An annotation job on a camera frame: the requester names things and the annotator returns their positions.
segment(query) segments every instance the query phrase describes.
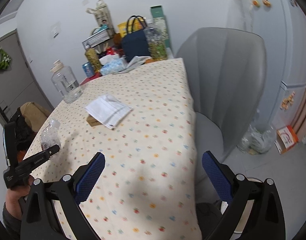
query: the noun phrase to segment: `blue gripper pad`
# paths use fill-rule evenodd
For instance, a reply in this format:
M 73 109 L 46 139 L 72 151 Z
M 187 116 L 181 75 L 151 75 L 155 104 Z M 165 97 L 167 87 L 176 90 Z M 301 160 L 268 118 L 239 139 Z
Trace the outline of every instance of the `blue gripper pad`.
M 203 153 L 202 166 L 210 178 L 217 194 L 222 201 L 230 204 L 233 200 L 231 183 L 225 177 L 219 166 L 215 163 L 208 152 Z
M 92 159 L 88 169 L 75 186 L 75 202 L 79 205 L 87 200 L 94 185 L 105 168 L 105 156 L 100 153 L 96 159 Z

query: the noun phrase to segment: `white bottle cap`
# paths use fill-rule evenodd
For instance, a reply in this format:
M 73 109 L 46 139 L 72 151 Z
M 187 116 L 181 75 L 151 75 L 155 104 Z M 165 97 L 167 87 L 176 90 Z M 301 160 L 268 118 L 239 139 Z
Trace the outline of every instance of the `white bottle cap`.
M 54 126 L 55 128 L 59 128 L 60 127 L 60 125 L 61 125 L 61 123 L 59 122 L 59 121 L 57 121 L 57 120 L 54 120 L 54 119 L 51 119 L 50 121 L 49 121 L 49 124 L 50 125 L 52 125 L 52 126 Z
M 57 70 L 60 70 L 62 67 L 64 67 L 64 64 L 60 60 L 57 60 L 54 62 L 54 68 L 51 69 L 51 72 L 55 73 Z

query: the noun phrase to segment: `blue can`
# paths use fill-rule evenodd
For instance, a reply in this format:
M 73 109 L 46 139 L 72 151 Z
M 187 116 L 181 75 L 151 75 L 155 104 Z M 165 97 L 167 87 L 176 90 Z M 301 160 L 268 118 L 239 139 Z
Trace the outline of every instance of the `blue can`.
M 83 67 L 83 70 L 84 70 L 87 77 L 92 77 L 92 76 L 95 75 L 95 72 L 94 72 L 94 69 L 93 69 L 91 63 L 87 62 L 87 63 L 83 64 L 82 67 Z

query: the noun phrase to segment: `metal basket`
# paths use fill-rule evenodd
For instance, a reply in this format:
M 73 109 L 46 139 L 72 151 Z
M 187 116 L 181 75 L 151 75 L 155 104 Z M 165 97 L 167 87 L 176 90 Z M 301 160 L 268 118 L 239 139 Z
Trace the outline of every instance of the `metal basket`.
M 90 45 L 91 48 L 96 47 L 99 44 L 102 44 L 110 39 L 113 38 L 113 31 L 111 31 L 110 29 L 105 29 L 102 31 L 99 31 L 95 34 L 93 34 L 92 36 L 90 36 L 89 38 L 87 38 L 87 40 L 83 41 L 83 47 L 84 49 L 86 49 L 86 45 Z

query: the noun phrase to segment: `patterned tablecloth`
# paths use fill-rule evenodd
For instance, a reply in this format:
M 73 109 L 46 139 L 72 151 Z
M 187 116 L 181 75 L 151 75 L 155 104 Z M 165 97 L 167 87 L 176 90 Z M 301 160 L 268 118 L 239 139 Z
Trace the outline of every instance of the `patterned tablecloth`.
M 88 200 L 80 208 L 102 240 L 200 240 L 194 198 L 193 100 L 182 59 L 142 65 L 83 86 L 71 104 L 61 102 L 49 118 L 61 123 L 62 151 L 32 175 L 57 181 L 88 163 L 96 152 L 106 165 Z M 111 94 L 134 108 L 115 130 L 90 127 L 84 107 Z M 27 156 L 41 151 L 38 132 Z M 75 239 L 61 206 L 55 203 L 63 230 Z

